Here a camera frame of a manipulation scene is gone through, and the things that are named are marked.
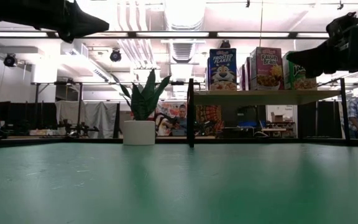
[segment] blue box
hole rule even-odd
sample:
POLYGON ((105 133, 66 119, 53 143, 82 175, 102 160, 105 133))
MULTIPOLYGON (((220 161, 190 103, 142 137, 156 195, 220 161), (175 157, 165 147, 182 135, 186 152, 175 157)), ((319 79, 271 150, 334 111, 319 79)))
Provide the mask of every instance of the blue box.
POLYGON ((237 90, 237 49, 209 50, 209 90, 237 90))

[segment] snake plant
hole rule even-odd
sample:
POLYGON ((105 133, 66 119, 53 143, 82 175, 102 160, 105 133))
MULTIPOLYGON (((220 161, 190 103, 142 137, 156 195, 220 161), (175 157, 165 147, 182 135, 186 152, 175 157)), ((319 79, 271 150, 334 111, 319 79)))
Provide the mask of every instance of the snake plant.
POLYGON ((124 93, 123 97, 127 101, 128 106, 131 107, 135 120, 145 121, 154 112, 160 95, 169 84, 170 77, 165 77, 156 88, 155 72, 153 69, 147 78, 146 86, 143 87, 140 84, 135 85, 135 83, 132 83, 132 96, 129 94, 128 89, 120 84, 121 90, 124 93))

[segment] shelf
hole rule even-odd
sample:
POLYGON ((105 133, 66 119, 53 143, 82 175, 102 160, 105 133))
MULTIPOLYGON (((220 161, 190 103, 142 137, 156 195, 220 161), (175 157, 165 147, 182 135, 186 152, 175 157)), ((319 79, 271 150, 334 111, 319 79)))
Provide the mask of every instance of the shelf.
POLYGON ((195 105, 303 105, 340 95, 339 90, 195 91, 195 105))

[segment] table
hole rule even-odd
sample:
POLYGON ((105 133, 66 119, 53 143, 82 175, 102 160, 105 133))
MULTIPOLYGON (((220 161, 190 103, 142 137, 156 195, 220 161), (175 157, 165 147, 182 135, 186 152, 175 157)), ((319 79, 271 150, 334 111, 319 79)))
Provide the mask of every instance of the table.
POLYGON ((358 147, 0 148, 0 223, 358 223, 358 147))

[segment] potted plant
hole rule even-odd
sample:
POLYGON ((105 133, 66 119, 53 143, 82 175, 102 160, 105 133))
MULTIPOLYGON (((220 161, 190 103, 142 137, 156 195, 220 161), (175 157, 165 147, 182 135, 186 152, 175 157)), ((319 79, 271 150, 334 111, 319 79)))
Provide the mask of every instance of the potted plant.
POLYGON ((135 85, 135 83, 132 83, 132 95, 129 94, 124 85, 120 84, 124 93, 123 97, 134 115, 133 121, 124 122, 124 144, 143 146, 155 144, 155 122, 148 121, 147 118, 155 111, 158 99, 169 84, 170 77, 165 77, 159 86, 155 87, 155 72, 153 69, 144 87, 140 84, 135 85))

